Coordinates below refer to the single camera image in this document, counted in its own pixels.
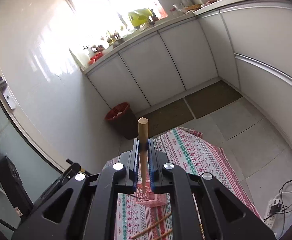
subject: pink basket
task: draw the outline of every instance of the pink basket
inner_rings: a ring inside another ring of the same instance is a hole
[[[167,205],[166,194],[154,194],[150,188],[150,181],[146,181],[145,192],[141,183],[137,184],[135,196],[135,204],[144,205],[146,207],[158,207]]]

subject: cabinet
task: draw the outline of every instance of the cabinet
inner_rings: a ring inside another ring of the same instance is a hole
[[[119,55],[98,66],[88,78],[112,108],[128,102],[137,113],[150,106]]]
[[[259,105],[292,144],[292,85],[285,78],[236,59],[241,91]]]
[[[160,32],[186,89],[217,77],[206,37],[197,20]]]
[[[292,5],[260,2],[221,10],[234,52],[292,76]]]
[[[185,91],[159,34],[133,43],[119,54],[151,106]]]
[[[199,22],[214,56],[218,75],[239,88],[234,52],[221,15],[202,17]]]

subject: patterned tablecloth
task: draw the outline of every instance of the patterned tablecloth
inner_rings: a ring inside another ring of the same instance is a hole
[[[199,175],[210,172],[237,196],[256,216],[260,217],[256,208],[241,187],[234,170],[226,159],[222,148],[215,147],[202,138],[202,133],[187,128],[177,127],[154,139],[156,150],[166,152],[168,159],[188,173]],[[106,166],[118,162],[119,156],[108,161]],[[115,239],[128,240],[132,236],[148,228],[166,214],[171,212],[169,194],[167,205],[148,208],[134,204],[134,197],[119,194]],[[153,240],[172,228],[171,216],[137,240]],[[163,237],[172,240],[173,234]]]

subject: power strip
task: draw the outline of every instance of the power strip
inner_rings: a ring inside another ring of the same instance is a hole
[[[274,205],[278,205],[279,204],[279,199],[278,198],[274,198],[274,199],[271,199],[269,202],[268,202],[268,205],[267,205],[267,209],[266,209],[266,213],[265,213],[265,216],[264,216],[264,219],[269,217],[270,216],[270,208]],[[270,218],[268,218],[267,220],[264,221],[264,223],[271,229],[273,227],[273,224],[275,222],[275,217],[276,217],[276,214],[271,216]]]

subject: silver screw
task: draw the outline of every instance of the silver screw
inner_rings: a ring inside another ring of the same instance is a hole
[[[85,178],[86,178],[86,175],[84,173],[78,173],[75,176],[75,180],[77,180],[77,181],[81,181],[81,180],[83,180]]]
[[[213,178],[212,174],[205,172],[202,174],[203,179],[211,180]]]
[[[113,169],[114,169],[114,170],[119,171],[119,170],[121,170],[122,168],[124,168],[124,164],[123,164],[123,163],[115,163],[115,164],[113,165]]]
[[[174,164],[172,163],[165,163],[164,164],[164,168],[167,169],[167,170],[171,170],[174,168]]]

